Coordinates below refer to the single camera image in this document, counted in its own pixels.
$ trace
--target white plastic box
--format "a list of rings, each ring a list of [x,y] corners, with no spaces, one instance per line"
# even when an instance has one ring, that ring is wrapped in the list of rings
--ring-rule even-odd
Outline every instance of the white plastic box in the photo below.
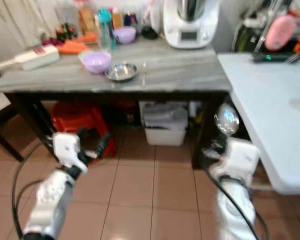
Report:
[[[156,128],[145,128],[144,130],[146,140],[150,145],[181,146],[186,135],[186,130],[172,131]]]

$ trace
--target purple bowl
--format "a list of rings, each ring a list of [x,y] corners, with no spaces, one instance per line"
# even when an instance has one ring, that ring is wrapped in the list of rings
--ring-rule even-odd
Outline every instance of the purple bowl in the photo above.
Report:
[[[136,29],[133,26],[124,26],[113,31],[115,39],[121,44],[132,43],[136,38]]]
[[[84,57],[82,61],[86,69],[94,74],[101,74],[111,65],[111,55],[107,52],[94,52]]]

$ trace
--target pink object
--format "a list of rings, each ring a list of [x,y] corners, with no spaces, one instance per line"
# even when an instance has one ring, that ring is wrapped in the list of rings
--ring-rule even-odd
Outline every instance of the pink object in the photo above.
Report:
[[[133,26],[124,26],[113,31],[115,39],[121,44],[130,44],[136,38],[136,29]]]
[[[93,52],[83,58],[83,65],[94,74],[101,74],[111,65],[111,55],[106,52]]]
[[[283,48],[297,28],[296,19],[291,15],[277,17],[265,37],[264,45],[270,51]]]

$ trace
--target metal bowl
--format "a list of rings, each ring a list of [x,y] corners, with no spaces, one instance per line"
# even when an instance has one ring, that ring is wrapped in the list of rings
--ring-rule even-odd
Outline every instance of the metal bowl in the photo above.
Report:
[[[130,63],[111,64],[104,73],[108,79],[122,82],[132,79],[138,73],[138,69]]]

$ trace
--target red stool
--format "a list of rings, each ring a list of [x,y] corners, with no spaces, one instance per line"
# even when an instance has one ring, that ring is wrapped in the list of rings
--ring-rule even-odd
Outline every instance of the red stool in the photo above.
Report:
[[[75,133],[85,127],[87,130],[96,129],[101,137],[108,133],[100,108],[90,102],[57,102],[52,107],[51,119],[58,132]],[[113,137],[103,153],[103,156],[107,155],[116,155]]]

